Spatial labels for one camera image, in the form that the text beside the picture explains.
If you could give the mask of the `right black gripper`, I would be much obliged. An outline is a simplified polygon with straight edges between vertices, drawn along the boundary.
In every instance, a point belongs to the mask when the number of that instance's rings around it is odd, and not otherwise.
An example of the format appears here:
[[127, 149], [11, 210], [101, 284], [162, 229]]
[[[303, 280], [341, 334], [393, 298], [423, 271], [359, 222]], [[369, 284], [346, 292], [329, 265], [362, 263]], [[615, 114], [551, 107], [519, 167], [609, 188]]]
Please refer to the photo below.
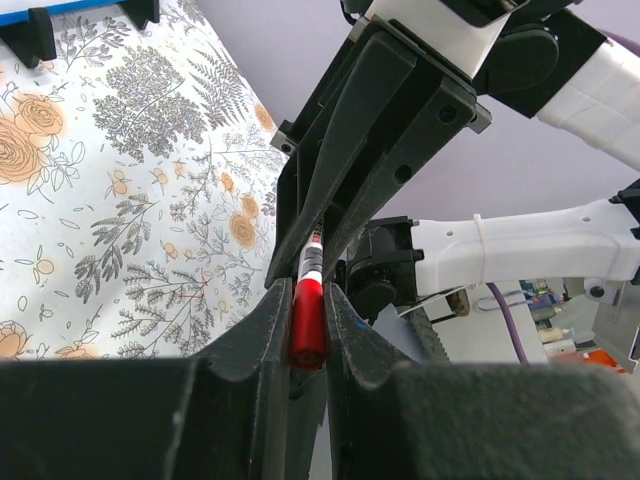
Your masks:
[[490, 1], [369, 1], [293, 123], [266, 284], [297, 270], [323, 222], [328, 280], [351, 238], [463, 129], [492, 121], [472, 82], [493, 46]]

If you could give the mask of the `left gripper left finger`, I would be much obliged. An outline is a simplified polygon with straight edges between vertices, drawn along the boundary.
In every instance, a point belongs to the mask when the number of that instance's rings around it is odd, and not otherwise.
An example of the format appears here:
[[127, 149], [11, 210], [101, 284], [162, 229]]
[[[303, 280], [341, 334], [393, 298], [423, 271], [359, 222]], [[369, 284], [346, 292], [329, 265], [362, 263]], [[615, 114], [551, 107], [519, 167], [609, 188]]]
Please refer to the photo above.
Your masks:
[[5, 362], [5, 479], [281, 479], [292, 285], [189, 358]]

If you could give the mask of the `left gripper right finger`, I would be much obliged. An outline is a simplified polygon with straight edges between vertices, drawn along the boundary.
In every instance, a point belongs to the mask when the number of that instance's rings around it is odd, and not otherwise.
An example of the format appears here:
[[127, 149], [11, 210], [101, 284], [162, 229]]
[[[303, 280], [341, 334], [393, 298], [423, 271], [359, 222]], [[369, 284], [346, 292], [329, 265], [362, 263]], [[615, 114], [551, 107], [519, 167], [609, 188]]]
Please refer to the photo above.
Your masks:
[[639, 401], [574, 364], [418, 363], [324, 288], [337, 479], [635, 479]]

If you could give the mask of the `red marker cap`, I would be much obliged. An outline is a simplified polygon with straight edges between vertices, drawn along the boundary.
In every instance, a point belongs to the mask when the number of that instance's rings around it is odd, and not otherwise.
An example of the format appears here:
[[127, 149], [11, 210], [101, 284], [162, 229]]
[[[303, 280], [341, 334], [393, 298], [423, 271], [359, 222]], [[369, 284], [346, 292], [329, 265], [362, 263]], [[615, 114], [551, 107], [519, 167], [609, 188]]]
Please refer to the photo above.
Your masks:
[[320, 370], [326, 359], [324, 290], [317, 280], [300, 280], [295, 289], [290, 363], [306, 371]]

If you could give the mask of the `red whiteboard marker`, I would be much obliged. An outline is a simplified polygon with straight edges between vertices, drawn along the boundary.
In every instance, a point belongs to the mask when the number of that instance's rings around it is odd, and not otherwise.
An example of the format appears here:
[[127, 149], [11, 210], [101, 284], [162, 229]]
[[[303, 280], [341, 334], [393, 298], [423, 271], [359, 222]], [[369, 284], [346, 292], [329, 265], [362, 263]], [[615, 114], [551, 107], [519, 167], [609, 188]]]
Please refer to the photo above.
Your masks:
[[298, 281], [314, 280], [322, 283], [323, 234], [323, 222], [319, 221], [301, 250], [297, 273]]

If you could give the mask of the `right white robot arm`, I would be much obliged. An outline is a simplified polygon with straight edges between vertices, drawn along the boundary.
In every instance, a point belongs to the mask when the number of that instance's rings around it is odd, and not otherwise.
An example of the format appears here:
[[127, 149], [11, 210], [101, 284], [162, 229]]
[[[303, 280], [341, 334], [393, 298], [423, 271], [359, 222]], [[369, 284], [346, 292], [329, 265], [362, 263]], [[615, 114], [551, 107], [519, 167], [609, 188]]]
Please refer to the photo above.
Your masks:
[[334, 271], [378, 213], [417, 216], [423, 297], [532, 277], [635, 280], [639, 57], [566, 1], [348, 1], [353, 27], [274, 137], [269, 281], [317, 223]]

